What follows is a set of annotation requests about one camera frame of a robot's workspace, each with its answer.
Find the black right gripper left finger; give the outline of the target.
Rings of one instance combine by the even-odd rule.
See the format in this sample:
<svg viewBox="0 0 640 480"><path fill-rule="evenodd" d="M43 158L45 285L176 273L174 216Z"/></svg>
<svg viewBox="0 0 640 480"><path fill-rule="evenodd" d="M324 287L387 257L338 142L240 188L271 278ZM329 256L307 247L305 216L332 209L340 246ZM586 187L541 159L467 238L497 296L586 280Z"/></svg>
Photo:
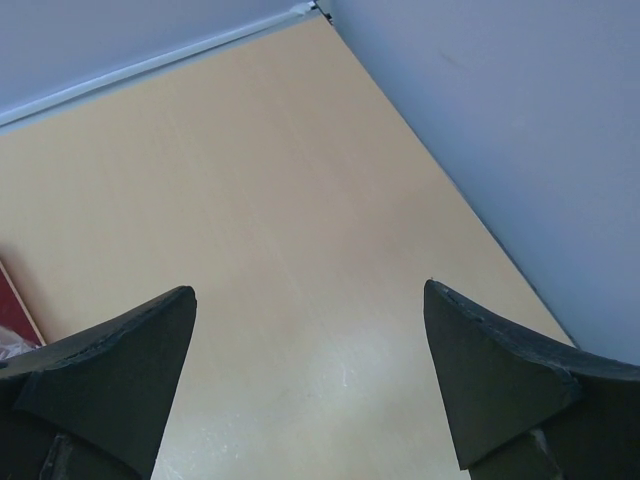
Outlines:
<svg viewBox="0 0 640 480"><path fill-rule="evenodd" d="M148 479L196 320L179 286L1 363L4 479Z"/></svg>

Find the clear glass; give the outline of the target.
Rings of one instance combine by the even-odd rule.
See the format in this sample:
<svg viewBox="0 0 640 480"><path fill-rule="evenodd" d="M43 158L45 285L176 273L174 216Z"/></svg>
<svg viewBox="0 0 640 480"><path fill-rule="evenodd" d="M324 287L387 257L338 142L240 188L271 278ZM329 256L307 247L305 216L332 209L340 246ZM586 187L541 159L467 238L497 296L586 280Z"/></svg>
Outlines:
<svg viewBox="0 0 640 480"><path fill-rule="evenodd" d="M41 336L29 325L20 326L17 330L1 326L0 359L2 361L35 351L42 346Z"/></svg>

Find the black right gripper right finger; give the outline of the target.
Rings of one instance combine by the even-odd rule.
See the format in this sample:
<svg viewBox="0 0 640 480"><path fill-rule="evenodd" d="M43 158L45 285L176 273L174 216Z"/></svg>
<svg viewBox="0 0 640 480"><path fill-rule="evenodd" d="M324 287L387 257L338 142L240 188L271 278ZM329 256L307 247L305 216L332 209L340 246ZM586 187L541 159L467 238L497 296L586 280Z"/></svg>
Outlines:
<svg viewBox="0 0 640 480"><path fill-rule="evenodd" d="M423 312L457 461L471 478L638 478L638 366L553 340L434 280Z"/></svg>

